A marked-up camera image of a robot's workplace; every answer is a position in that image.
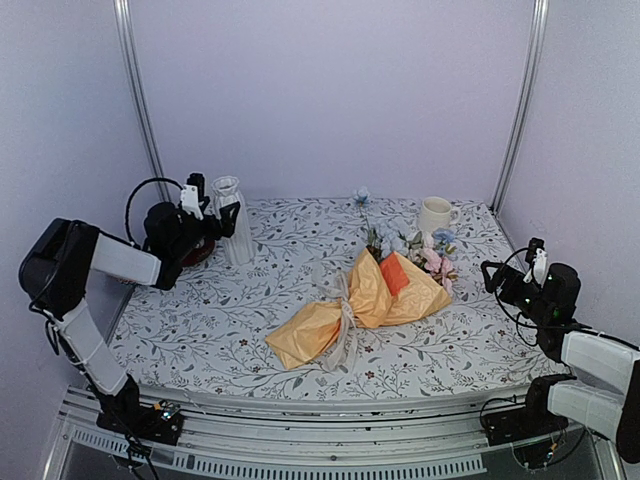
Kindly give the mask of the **white ribbed ceramic vase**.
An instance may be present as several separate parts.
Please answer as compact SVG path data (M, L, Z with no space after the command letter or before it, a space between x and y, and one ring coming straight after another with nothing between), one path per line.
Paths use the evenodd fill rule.
M234 176L219 177L212 183L215 211L232 230L230 237L222 238L224 253L235 266L246 264L255 256L247 205L239 184Z

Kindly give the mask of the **orange paper flower bouquet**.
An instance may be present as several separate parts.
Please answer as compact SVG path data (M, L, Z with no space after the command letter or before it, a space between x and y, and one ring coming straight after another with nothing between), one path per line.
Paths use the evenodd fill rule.
M440 311L452 303L453 284L458 278L451 259L456 250L454 233L440 228L431 234L418 230L409 237L377 227L365 213L369 199L365 187L354 192L367 241L346 273L349 303L356 316L353 333L412 323ZM335 348L339 321L336 300L311 302L265 342L287 370L317 358L323 363Z

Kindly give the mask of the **white printed ribbon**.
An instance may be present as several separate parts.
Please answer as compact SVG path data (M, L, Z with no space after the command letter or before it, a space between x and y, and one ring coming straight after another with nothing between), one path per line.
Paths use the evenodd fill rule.
M339 334L334 343L335 348L323 361L323 365L330 371L341 367L351 369L355 365L358 338L353 333L356 316L349 303L348 275L343 270L328 271L321 263L316 263L312 270L312 280L325 297L336 300L340 307Z

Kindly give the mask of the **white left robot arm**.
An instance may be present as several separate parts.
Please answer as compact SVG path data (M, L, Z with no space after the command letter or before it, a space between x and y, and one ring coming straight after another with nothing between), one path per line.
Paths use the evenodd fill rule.
M139 387L118 363L94 322L86 285L92 272L160 290L170 290L183 270L183 261L203 239L229 238L235 232L241 206L234 202L217 215L188 212L177 227L167 228L158 250L134 247L81 220L54 219L28 252L19 268L19 284L29 296L31 312L46 320L56 353L90 382L102 409L128 434L148 426L140 405Z

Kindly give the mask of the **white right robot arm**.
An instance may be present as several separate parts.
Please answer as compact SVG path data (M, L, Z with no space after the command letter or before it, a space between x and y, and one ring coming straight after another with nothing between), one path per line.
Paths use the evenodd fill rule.
M625 462L638 463L639 350L574 319L581 287L577 271L553 263L538 280L533 271L522 273L491 261L483 262L481 271L487 292L531 321L546 357L572 370L535 378L522 407L482 416L490 444L551 433L576 422L612 441Z

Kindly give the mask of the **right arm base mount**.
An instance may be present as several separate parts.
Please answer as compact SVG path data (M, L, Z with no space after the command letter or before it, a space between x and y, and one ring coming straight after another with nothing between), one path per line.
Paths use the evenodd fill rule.
M516 462L530 471L552 465L569 426L565 417L537 412L516 396L487 400L479 421L489 446L511 445Z

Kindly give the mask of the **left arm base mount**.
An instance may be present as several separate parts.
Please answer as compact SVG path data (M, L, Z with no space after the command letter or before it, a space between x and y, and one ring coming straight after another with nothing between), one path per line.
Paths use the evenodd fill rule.
M182 432L184 417L181 413L169 420L160 410L144 406L139 400L138 390L123 389L117 395L97 394L101 412L98 427L133 438L176 446Z

